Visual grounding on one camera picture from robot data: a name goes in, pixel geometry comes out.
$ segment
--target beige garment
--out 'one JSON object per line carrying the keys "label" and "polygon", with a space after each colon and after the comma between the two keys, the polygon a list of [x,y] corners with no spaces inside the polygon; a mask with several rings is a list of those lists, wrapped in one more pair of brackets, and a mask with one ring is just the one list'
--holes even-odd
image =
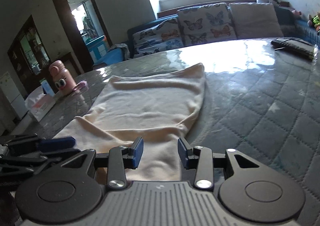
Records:
{"label": "beige garment", "polygon": [[144,151],[128,180],[180,179],[177,140],[198,117],[204,98],[202,64],[148,77],[112,76],[88,114],[77,116],[55,137],[73,136],[77,148],[108,152],[144,139]]}

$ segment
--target sofa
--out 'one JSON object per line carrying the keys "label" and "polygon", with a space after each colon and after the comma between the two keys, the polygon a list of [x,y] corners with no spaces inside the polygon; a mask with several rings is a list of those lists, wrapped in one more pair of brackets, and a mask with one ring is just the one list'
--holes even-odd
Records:
{"label": "sofa", "polygon": [[127,35],[131,58],[196,44],[250,38],[294,37],[320,46],[320,37],[306,21],[297,19],[285,7],[268,3],[228,6],[218,3],[184,8],[176,15],[131,28]]}

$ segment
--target white cushion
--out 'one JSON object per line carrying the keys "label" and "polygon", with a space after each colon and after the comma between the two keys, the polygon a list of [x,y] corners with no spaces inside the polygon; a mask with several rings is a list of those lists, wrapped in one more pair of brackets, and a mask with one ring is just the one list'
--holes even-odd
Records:
{"label": "white cushion", "polygon": [[178,10],[185,46],[236,39],[226,3]]}
{"label": "white cushion", "polygon": [[159,25],[133,34],[134,58],[182,48],[183,43],[177,18],[167,19]]}
{"label": "white cushion", "polygon": [[230,3],[238,39],[283,37],[271,3]]}

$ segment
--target green plush toy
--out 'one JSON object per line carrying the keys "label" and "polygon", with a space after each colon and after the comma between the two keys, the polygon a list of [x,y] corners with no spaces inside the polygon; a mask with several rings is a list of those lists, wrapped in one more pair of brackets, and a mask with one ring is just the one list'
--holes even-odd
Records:
{"label": "green plush toy", "polygon": [[316,16],[312,17],[310,14],[308,15],[308,25],[310,27],[318,28],[320,27],[320,12],[317,13]]}

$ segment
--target table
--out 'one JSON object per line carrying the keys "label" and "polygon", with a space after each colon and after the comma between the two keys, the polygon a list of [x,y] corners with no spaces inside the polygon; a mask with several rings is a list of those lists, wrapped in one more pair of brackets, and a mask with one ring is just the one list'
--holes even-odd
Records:
{"label": "table", "polygon": [[[86,80],[89,90],[59,101],[26,132],[53,137],[90,109],[112,75],[169,73],[202,62],[205,98],[188,142],[220,153],[236,148],[295,179],[307,196],[299,223],[320,225],[320,70],[310,61],[275,52],[270,42],[234,40],[180,48],[80,75],[76,82]],[[220,181],[221,171],[216,174]],[[183,179],[190,176],[184,173]]]}

